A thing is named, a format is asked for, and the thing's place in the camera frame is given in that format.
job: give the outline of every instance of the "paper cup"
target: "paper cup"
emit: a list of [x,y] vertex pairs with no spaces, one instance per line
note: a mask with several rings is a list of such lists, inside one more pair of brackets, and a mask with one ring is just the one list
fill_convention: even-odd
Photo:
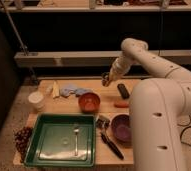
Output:
[[44,96],[41,92],[35,91],[28,96],[28,101],[37,111],[41,111],[44,107]]

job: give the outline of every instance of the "green tray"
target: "green tray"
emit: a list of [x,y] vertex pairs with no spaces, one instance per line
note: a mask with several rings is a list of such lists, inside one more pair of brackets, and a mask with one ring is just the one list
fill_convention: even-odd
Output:
[[[78,125],[78,155],[74,128]],[[30,167],[91,167],[95,161],[93,115],[41,114],[34,126],[24,164]]]

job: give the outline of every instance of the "grapes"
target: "grapes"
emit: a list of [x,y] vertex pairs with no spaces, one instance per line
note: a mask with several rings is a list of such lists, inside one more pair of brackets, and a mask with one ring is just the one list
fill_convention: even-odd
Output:
[[16,132],[14,134],[15,138],[15,144],[16,144],[16,149],[20,153],[21,160],[20,162],[23,163],[27,151],[27,145],[29,138],[32,134],[32,128],[31,127],[23,127],[21,130]]

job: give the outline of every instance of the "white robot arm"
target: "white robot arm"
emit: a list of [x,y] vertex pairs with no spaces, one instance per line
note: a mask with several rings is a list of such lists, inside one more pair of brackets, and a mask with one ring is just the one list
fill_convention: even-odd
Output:
[[135,171],[186,171],[176,118],[191,113],[191,72],[150,53],[146,42],[125,39],[104,86],[138,62],[154,78],[138,83],[130,96]]

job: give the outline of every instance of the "white bottle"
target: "white bottle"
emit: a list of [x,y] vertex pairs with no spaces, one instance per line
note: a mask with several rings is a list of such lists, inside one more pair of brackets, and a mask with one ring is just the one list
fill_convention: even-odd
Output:
[[15,6],[18,10],[21,10],[24,8],[24,3],[22,0],[14,0]]

